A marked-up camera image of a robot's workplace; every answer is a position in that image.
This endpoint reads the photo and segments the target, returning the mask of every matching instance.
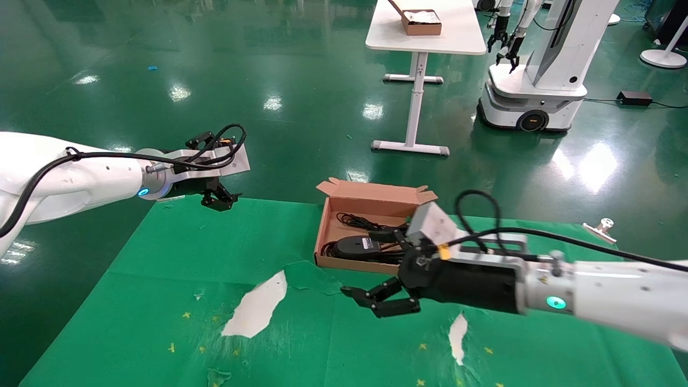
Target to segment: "box on table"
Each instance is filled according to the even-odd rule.
[[[372,184],[368,182],[342,181],[330,178],[317,187],[327,194],[323,215],[315,243],[315,264],[321,267],[370,271],[396,275],[398,266],[377,262],[344,260],[321,255],[323,245],[347,236],[363,236],[366,230],[355,229],[339,222],[340,212],[362,216],[371,222],[386,226],[398,226],[412,216],[418,206],[437,199],[427,186],[418,188],[397,187],[393,185]]]
[[[402,0],[389,0],[389,2],[391,3],[391,6],[394,7],[396,12],[399,12],[399,15],[401,15],[401,23],[404,25],[404,31],[406,32],[406,35],[439,35],[442,33],[442,22],[439,16],[437,16],[437,12],[435,12],[435,10],[430,8],[422,10],[411,9],[411,4],[405,4],[404,2],[402,2]],[[437,23],[413,23],[407,17],[406,12],[431,12],[435,15]]]

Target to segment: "power adapter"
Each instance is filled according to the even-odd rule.
[[[345,260],[379,260],[381,254],[380,243],[367,236],[347,236],[338,240],[332,247],[332,255]]]
[[[649,106],[652,103],[652,97],[647,92],[620,92],[616,99],[622,105]]]

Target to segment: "glossy floor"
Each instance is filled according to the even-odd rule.
[[[451,156],[371,152],[373,140],[404,138],[411,96],[410,84],[381,80],[406,72],[410,54],[365,47],[374,4],[2,1],[0,130],[135,151],[179,148],[239,122],[249,131],[252,171],[226,184],[248,197],[321,202],[314,186],[336,176],[429,185],[449,209],[463,189],[485,189],[506,217],[610,217],[620,248],[684,258],[677,244],[688,229],[688,109],[586,102],[566,136],[497,132],[475,117],[493,54],[431,55],[428,73],[446,83],[426,87],[418,141],[449,146]],[[528,33],[523,54],[538,35]],[[588,96],[647,90],[687,104],[686,70],[639,61],[651,40],[640,23],[610,27],[585,80]],[[471,215],[491,214],[472,205]],[[21,234],[0,264],[0,386],[21,380],[148,208],[132,199]]]

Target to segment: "white stand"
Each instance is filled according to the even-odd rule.
[[[416,63],[418,62],[418,53],[417,52],[412,52],[411,53],[411,69],[409,70],[409,75],[401,75],[401,74],[385,74],[383,77],[384,81],[407,81],[407,82],[413,82],[416,80],[416,76],[414,75],[416,73]],[[442,79],[441,76],[426,76],[424,78],[425,82],[428,83],[438,83],[438,84],[443,84],[444,79]]]
[[[621,18],[617,14],[612,14],[607,22],[607,25],[619,24],[619,21],[621,21]]]
[[[676,46],[676,42],[678,42],[678,39],[681,37],[686,27],[688,27],[688,17],[683,20],[683,23],[681,23],[681,26],[678,28],[678,31],[676,31],[674,37],[671,38],[667,48],[664,50],[645,50],[641,52],[641,59],[651,65],[667,69],[678,69],[685,66],[686,58],[681,54],[672,52],[672,50]]]
[[[391,141],[375,140],[370,145],[370,147],[371,149],[412,151],[449,156],[448,147],[416,144],[416,134],[418,133],[418,119],[420,118],[420,104],[423,100],[423,81],[426,79],[425,66],[427,65],[428,61],[428,53],[419,52],[417,57],[415,57],[414,59],[416,59],[416,65],[413,67],[411,74],[415,74],[415,76],[413,77],[413,91],[411,92],[411,111],[409,112],[409,123],[406,126],[406,142],[393,143]]]

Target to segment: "green cloth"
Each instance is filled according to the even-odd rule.
[[[216,213],[195,197],[170,203],[153,207],[22,387],[687,385],[668,348],[570,316],[422,300],[421,313],[379,320],[336,290],[386,276],[310,263],[322,206],[241,199]],[[597,242],[573,224],[504,224]],[[530,238],[533,253],[552,249],[614,259]],[[241,297],[283,268],[290,287],[270,325],[252,339],[222,337]],[[447,337],[460,313],[463,366]]]

